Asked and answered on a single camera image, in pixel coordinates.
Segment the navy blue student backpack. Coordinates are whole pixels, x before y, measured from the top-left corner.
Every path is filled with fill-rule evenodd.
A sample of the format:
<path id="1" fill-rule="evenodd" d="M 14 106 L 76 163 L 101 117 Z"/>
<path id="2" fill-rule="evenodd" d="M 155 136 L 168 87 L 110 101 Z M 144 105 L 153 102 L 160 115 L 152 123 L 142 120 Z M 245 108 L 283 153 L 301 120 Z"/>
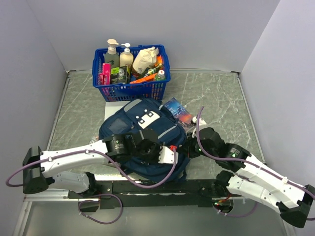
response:
<path id="1" fill-rule="evenodd" d="M 108 155 L 120 164 L 126 175 L 135 173 L 162 183 L 186 180 L 189 163 L 186 153 L 178 155 L 175 166 L 159 162 L 163 146 L 178 149 L 187 135 L 178 119 L 154 99 L 128 102 L 103 122 L 98 138 L 109 144 Z"/>

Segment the blue Jane Eyre book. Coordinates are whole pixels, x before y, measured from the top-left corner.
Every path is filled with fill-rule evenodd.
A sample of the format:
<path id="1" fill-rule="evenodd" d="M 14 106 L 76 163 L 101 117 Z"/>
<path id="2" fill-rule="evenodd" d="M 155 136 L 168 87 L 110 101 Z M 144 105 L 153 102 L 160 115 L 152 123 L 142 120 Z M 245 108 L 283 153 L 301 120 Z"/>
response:
<path id="1" fill-rule="evenodd" d="M 172 98 L 164 104 L 164 106 L 172 113 L 174 118 L 178 119 L 178 123 L 188 132 L 192 127 L 192 114 L 176 99 Z"/>

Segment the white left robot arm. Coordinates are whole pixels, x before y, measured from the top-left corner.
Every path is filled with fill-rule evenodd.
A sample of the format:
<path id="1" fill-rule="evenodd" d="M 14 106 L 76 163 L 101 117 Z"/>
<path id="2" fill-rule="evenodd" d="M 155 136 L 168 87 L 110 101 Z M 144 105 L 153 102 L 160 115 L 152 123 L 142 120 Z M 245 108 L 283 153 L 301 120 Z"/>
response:
<path id="1" fill-rule="evenodd" d="M 71 173 L 71 169 L 110 162 L 123 164 L 133 157 L 148 163 L 165 162 L 165 148 L 153 130 L 113 134 L 89 145 L 58 151 L 32 147 L 23 161 L 23 192 L 35 194 L 53 187 L 90 198 L 97 192 L 95 176 Z"/>

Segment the Little Women book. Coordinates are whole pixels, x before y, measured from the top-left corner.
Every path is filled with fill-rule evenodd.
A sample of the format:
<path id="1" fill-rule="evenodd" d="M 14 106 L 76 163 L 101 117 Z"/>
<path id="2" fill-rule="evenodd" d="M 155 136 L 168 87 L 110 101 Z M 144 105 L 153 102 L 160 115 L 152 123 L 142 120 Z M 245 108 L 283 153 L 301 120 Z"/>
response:
<path id="1" fill-rule="evenodd" d="M 93 143 L 95 143 L 95 142 L 97 142 L 98 141 L 98 136 L 96 136 L 96 137 L 92 137 L 91 139 L 90 139 L 90 144 L 93 144 Z"/>

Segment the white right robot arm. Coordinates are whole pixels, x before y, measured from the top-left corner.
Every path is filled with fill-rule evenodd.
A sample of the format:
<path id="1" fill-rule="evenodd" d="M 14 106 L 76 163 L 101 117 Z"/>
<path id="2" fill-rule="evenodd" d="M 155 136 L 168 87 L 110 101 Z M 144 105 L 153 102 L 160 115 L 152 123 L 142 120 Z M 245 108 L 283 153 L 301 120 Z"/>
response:
<path id="1" fill-rule="evenodd" d="M 191 158 L 204 155 L 223 168 L 216 192 L 249 198 L 280 215 L 286 223 L 303 228 L 315 200 L 315 188 L 297 184 L 272 170 L 240 145 L 226 143 L 214 129 L 203 127 L 188 133 L 183 145 Z"/>

